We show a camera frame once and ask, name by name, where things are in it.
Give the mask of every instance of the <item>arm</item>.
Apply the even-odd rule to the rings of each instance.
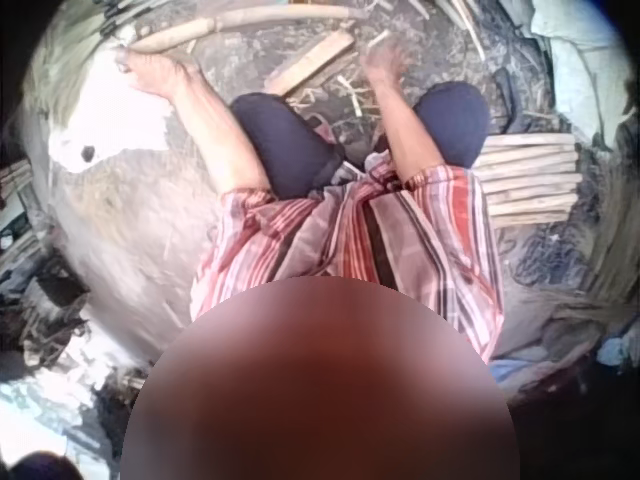
[[[270,188],[251,142],[197,68],[162,55],[119,53],[135,88],[169,100],[193,137],[219,194]]]
[[[438,147],[402,94],[402,52],[388,44],[379,46],[364,57],[363,67],[380,106],[400,180],[406,182],[426,168],[443,165]]]

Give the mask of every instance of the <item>bamboo strip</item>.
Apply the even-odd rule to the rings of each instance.
[[[506,147],[525,145],[558,145],[576,143],[570,133],[518,133],[511,135],[489,135],[484,142],[485,147]]]
[[[535,225],[538,223],[566,222],[568,219],[568,211],[553,211],[497,216],[491,219],[491,224],[494,228],[505,228],[513,227],[516,225]]]
[[[524,200],[527,198],[544,197],[548,195],[560,195],[575,191],[575,183],[558,183],[556,185],[538,185],[536,187],[516,188],[505,192],[491,193],[487,195],[489,205]]]
[[[540,173],[564,173],[575,172],[576,159],[569,153],[566,157],[541,157],[543,160],[532,162],[531,159],[517,160],[515,162],[490,167],[474,169],[473,173],[482,181],[498,180],[500,178],[519,177],[522,175],[538,175]]]
[[[579,173],[531,175],[482,182],[482,190],[485,194],[491,194],[515,188],[534,187],[537,185],[556,185],[559,183],[580,183],[581,181],[582,175]]]
[[[514,202],[489,205],[489,215],[513,215],[515,213],[564,211],[578,201],[575,193],[552,195],[549,197],[527,198]]]
[[[575,152],[573,145],[543,145],[538,147],[510,148],[508,150],[483,152],[474,168],[484,167],[486,165],[496,165],[499,163],[511,162],[513,160],[521,160],[524,158],[535,158],[553,155],[556,153]]]

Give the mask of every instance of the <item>wooden stick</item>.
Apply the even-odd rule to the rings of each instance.
[[[538,185],[536,187],[516,188],[505,192],[490,193],[487,195],[489,205],[524,200],[527,198],[544,197],[548,195],[561,195],[575,191],[575,183],[558,183],[556,185]]]
[[[462,0],[451,0],[451,3],[453,3],[453,6],[456,8],[456,10],[458,11],[458,14],[462,18],[462,21],[466,25],[467,30],[469,30],[469,35],[471,35],[471,40],[473,40],[473,43],[476,46],[476,49],[478,50],[478,55],[480,55],[480,60],[484,62],[486,59],[484,48],[482,48],[482,43],[480,43],[478,34],[473,28],[473,23],[472,23],[473,20],[471,19],[471,14],[469,13],[469,10],[467,10],[467,6],[464,3],[462,3]]]
[[[531,175],[528,177],[516,177],[482,182],[482,190],[488,195],[515,188],[534,187],[537,185],[556,185],[558,183],[580,183],[581,181],[582,175],[579,173]]]
[[[521,160],[524,158],[541,157],[544,155],[551,155],[555,153],[563,152],[575,152],[573,145],[543,145],[541,147],[524,147],[524,148],[511,148],[508,150],[502,150],[497,152],[482,153],[474,168],[484,167],[487,165],[495,165],[499,163],[511,162],[513,160]]]
[[[296,56],[296,58],[300,58],[295,63],[291,64],[290,60],[278,68],[265,80],[265,93],[286,95],[353,45],[354,42],[355,39],[343,30],[333,32],[311,49],[304,50],[305,53],[300,52]]]
[[[429,18],[431,18],[427,9],[420,3],[420,0],[409,0],[409,3],[425,18],[425,20],[429,20]]]
[[[224,12],[212,18],[198,18],[161,30],[137,41],[130,48],[140,53],[158,53],[211,33],[257,23],[313,18],[365,19],[367,16],[368,12],[365,10],[327,5],[276,5],[244,8]]]
[[[531,170],[532,174],[536,174],[541,168],[556,167],[558,165],[563,165],[562,171],[564,171],[564,168],[575,171],[575,162],[577,159],[578,154],[576,152],[557,153],[546,157],[525,158],[522,160],[514,160],[513,162],[499,163],[497,165],[486,165],[474,168],[473,173],[480,177],[480,179],[488,180],[489,178],[496,177],[505,178],[525,175],[527,170]]]
[[[576,143],[570,133],[517,133],[512,135],[489,135],[485,147],[522,147],[525,145],[558,145]]]
[[[491,218],[493,228],[513,227],[516,225],[534,225],[537,223],[566,222],[568,211],[522,213],[519,215],[501,215]]]
[[[380,35],[378,35],[376,38],[374,38],[373,40],[371,40],[368,44],[367,44],[367,48],[373,48],[375,47],[377,44],[379,44],[382,40],[384,40],[385,38],[387,38],[389,35],[391,35],[391,32],[389,30],[385,30],[384,32],[382,32]]]
[[[514,202],[489,205],[489,215],[513,215],[514,213],[550,212],[565,210],[578,201],[575,193],[551,195],[549,197],[527,198]]]
[[[462,21],[462,18],[460,18],[458,12],[451,5],[449,5],[449,2],[447,0],[435,0],[435,3],[436,5],[438,5],[438,7],[440,7],[440,10],[442,10],[445,15],[449,17],[449,19],[454,23],[455,26],[457,26],[460,30],[467,29],[467,26]]]

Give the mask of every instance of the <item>forearm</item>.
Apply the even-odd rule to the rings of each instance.
[[[202,75],[185,78],[171,102],[198,146],[219,194],[239,188],[270,188],[242,127]]]
[[[398,177],[406,182],[420,171],[444,164],[444,159],[400,87],[374,85],[385,133]]]

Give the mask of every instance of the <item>leg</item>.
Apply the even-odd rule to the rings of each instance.
[[[335,146],[325,142],[279,97],[242,95],[231,104],[231,111],[281,199],[304,197],[314,188],[328,185],[342,163]]]
[[[425,93],[414,110],[449,165],[471,168],[489,133],[489,106],[480,91],[465,82],[441,83]],[[389,148],[385,136],[375,150]]]

